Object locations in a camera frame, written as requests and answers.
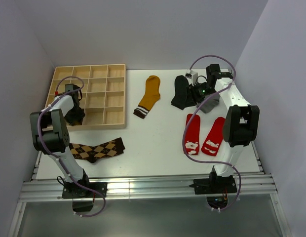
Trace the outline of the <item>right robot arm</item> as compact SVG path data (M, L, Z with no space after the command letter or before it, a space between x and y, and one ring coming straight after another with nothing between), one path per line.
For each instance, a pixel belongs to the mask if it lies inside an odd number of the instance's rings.
M185 126L184 134L190 127L191 120L198 111L204 107L208 101L216 96L223 100L228 112L220 134L223 136L227 148L219 161L204 161L204 163L213 163L216 176L209 180L209 188L213 192L220 192L225 186L224 177L230 177L234 172L236 162L243 151L243 148L256 139L260 109L258 106L251 105L244 99L237 89L234 81L236 70L233 73L221 72L218 64L211 64L206 67L206 82L198 82L198 73L189 68L185 74L187 79L192 79L192 84L185 87L187 96L191 99L189 102L197 106L191 119Z

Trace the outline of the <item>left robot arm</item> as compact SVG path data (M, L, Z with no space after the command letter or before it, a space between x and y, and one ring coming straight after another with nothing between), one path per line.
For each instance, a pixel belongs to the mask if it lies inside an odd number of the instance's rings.
M70 150L67 125L81 125L85 117L79 102L81 88L66 84L65 92L55 96L47 108L30 114L34 148L52 158L64 175L64 189L79 197L91 192L91 184L84 169L78 165Z

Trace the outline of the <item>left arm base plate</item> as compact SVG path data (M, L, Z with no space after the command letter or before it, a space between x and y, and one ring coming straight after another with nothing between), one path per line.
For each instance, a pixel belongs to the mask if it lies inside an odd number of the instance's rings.
M107 184L106 182L91 182L88 184L89 189L93 189L99 193L101 193L104 197L106 197L107 193ZM70 183L65 186L62 191L63 199L73 199L73 198L100 198L99 194L95 194L92 191L86 190L84 188L79 187L75 183Z

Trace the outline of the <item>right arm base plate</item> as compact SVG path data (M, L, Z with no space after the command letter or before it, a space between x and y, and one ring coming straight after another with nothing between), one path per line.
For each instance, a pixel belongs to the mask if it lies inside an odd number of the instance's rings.
M189 187L194 188L194 193L196 195L237 193L234 178L223 182L219 182L218 180L213 181L210 180L210 178L194 179L193 183L190 184Z

